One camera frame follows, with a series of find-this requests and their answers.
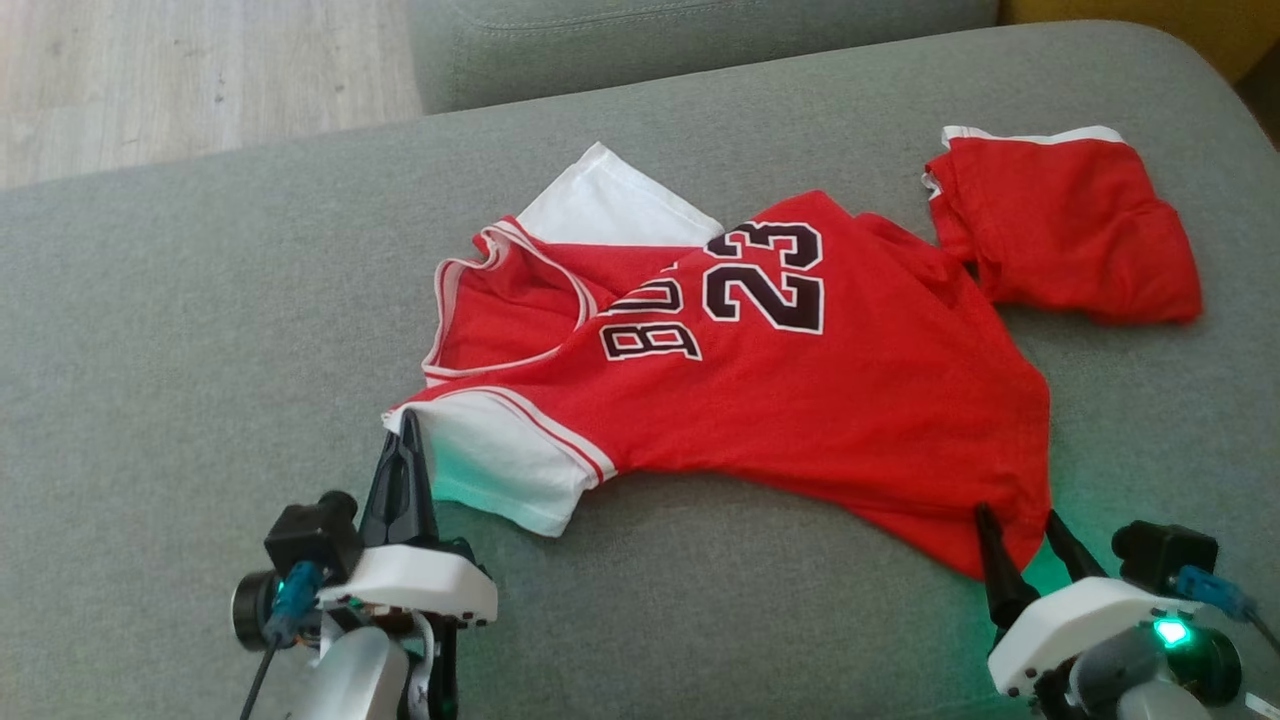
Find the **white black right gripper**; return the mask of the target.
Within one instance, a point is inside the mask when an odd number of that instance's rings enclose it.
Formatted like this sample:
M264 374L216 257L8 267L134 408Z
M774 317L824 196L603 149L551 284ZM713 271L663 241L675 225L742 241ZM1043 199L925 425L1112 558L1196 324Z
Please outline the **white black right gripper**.
M1068 660L1164 616L1193 618L1202 603L1152 594L1108 578L1094 555L1051 510L1046 539L1071 584L1044 597L1021 575L1004 543L1004 530L988 503L974 509L989 620L1007 630L988 657L995 689L1029 696L1034 680Z

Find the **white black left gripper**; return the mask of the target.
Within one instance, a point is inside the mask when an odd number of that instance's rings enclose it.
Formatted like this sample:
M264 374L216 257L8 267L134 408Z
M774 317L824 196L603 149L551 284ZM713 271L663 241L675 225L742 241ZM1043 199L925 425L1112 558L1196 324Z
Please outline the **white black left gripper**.
M357 600L466 623L498 619L497 585L479 565L420 548L439 541L426 450L416 414L406 410L399 436L387 433L364 507L360 534L374 548L364 551L347 582L320 591L323 607ZM402 544L394 544L398 519Z

